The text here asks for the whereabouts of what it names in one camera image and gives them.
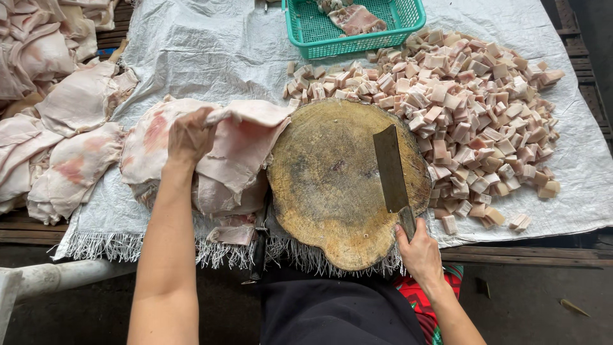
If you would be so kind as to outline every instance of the white pipe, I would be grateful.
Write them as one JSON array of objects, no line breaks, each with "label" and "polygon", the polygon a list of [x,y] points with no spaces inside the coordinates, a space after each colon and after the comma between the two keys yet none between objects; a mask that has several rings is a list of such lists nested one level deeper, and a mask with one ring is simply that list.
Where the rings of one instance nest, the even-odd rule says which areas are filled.
[{"label": "white pipe", "polygon": [[23,272],[16,303],[45,293],[52,293],[103,281],[136,271],[136,263],[112,263],[107,260],[80,260],[53,265],[18,268]]}]

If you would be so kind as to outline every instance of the plastic basket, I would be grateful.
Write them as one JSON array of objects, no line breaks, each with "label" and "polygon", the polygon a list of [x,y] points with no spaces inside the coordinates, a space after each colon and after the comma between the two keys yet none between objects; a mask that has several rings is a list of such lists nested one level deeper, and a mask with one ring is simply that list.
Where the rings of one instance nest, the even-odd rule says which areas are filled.
[{"label": "plastic basket", "polygon": [[355,0],[387,24],[387,31],[339,38],[337,28],[317,9],[315,0],[282,0],[289,41],[305,59],[361,52],[400,45],[406,37],[425,24],[421,0]]}]

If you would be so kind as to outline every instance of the fringe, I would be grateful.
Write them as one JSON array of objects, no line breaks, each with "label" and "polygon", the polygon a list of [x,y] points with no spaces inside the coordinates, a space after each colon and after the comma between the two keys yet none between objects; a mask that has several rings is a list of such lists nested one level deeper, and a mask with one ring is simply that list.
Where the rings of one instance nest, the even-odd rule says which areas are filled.
[{"label": "fringe", "polygon": [[[66,234],[70,238],[63,240],[66,243],[63,257],[72,257],[77,260],[106,257],[108,260],[119,262],[136,262],[140,256],[144,233],[119,233],[100,231],[75,231]],[[251,269],[253,266],[253,252],[255,241],[248,246],[237,244],[221,244],[206,241],[207,235],[196,233],[197,256],[196,263],[201,267],[214,269],[227,265],[229,268]],[[391,275],[396,269],[406,274],[397,246],[388,253],[387,257],[376,265],[361,271],[345,271],[334,267],[323,251],[317,247],[308,246],[294,238],[272,237],[268,238],[266,246],[266,262],[268,265],[280,265],[281,260],[288,260],[290,265],[298,270],[314,273],[320,276],[343,277],[362,276],[373,273]]]}]

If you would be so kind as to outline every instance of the wooden cutting board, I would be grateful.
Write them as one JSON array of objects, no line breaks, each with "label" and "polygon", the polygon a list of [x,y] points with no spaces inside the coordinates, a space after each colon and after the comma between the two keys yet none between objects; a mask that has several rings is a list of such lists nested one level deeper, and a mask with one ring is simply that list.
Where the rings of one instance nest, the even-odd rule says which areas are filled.
[{"label": "wooden cutting board", "polygon": [[339,99],[303,106],[272,150],[267,172],[277,221],[338,268],[368,268],[394,245],[398,216],[386,211],[373,145],[373,134],[392,123],[418,215],[430,198],[426,162],[408,125],[378,107]]}]

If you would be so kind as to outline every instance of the left hand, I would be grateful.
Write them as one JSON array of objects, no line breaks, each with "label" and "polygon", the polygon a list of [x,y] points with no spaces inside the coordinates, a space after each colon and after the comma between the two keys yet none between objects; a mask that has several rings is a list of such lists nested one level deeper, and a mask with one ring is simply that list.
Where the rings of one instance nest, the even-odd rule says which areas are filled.
[{"label": "left hand", "polygon": [[202,107],[175,120],[168,135],[168,162],[195,167],[213,149],[217,125],[205,127],[212,107]]}]

